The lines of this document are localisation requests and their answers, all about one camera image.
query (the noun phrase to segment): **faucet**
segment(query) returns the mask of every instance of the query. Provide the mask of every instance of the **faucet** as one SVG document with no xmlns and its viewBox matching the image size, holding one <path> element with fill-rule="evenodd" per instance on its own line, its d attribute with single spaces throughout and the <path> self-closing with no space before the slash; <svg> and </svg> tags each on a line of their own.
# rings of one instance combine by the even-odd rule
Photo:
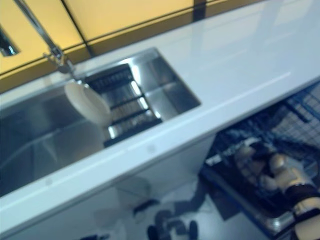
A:
<svg viewBox="0 0 320 240">
<path fill-rule="evenodd" d="M 56 45 L 53 40 L 50 38 L 49 34 L 46 32 L 44 27 L 40 24 L 36 16 L 33 14 L 31 9 L 25 3 L 24 0 L 14 0 L 16 5 L 20 8 L 20 10 L 24 13 L 26 18 L 29 20 L 31 25 L 35 28 L 35 30 L 39 33 L 42 39 L 46 42 L 49 47 L 49 51 L 51 54 L 43 53 L 43 56 L 46 57 L 51 63 L 56 65 L 57 70 L 63 74 L 71 74 L 71 76 L 75 78 L 74 75 L 74 65 L 68 59 L 68 57 L 64 54 L 61 48 Z M 0 52 L 4 57 L 16 55 L 19 53 L 18 47 L 14 44 L 14 42 L 9 38 L 8 34 L 5 33 L 4 30 L 0 29 Z"/>
</svg>

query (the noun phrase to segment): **open dishwasher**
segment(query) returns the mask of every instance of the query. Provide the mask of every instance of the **open dishwasher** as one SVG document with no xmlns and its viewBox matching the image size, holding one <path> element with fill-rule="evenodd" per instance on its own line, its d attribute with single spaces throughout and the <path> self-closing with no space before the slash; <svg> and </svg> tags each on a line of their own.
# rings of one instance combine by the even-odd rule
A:
<svg viewBox="0 0 320 240">
<path fill-rule="evenodd" d="M 302 219 L 292 211 L 290 196 L 271 186 L 276 176 L 267 162 L 275 153 L 299 162 L 319 191 L 320 82 L 220 131 L 200 173 L 231 196 L 267 236 L 288 239 Z"/>
</svg>

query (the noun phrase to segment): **stainless steel sink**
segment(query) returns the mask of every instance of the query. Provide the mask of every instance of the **stainless steel sink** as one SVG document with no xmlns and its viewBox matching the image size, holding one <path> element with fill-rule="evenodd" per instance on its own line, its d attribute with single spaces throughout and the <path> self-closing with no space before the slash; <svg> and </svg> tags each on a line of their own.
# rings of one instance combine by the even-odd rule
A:
<svg viewBox="0 0 320 240">
<path fill-rule="evenodd" d="M 0 196 L 197 107 L 154 48 L 81 76 L 112 110 L 110 138 L 69 103 L 64 85 L 0 112 Z"/>
</svg>

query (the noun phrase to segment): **dish rack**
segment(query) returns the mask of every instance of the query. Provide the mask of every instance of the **dish rack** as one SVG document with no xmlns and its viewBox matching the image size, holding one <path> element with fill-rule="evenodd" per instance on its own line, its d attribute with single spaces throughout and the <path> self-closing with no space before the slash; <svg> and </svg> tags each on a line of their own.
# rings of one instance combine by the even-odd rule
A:
<svg viewBox="0 0 320 240">
<path fill-rule="evenodd" d="M 229 194 L 268 236 L 278 239 L 294 224 L 290 204 L 280 191 L 270 193 L 253 184 L 259 176 L 249 170 L 244 176 L 235 163 L 236 151 L 255 142 L 299 160 L 319 188 L 320 81 L 220 131 L 200 172 Z"/>
</svg>

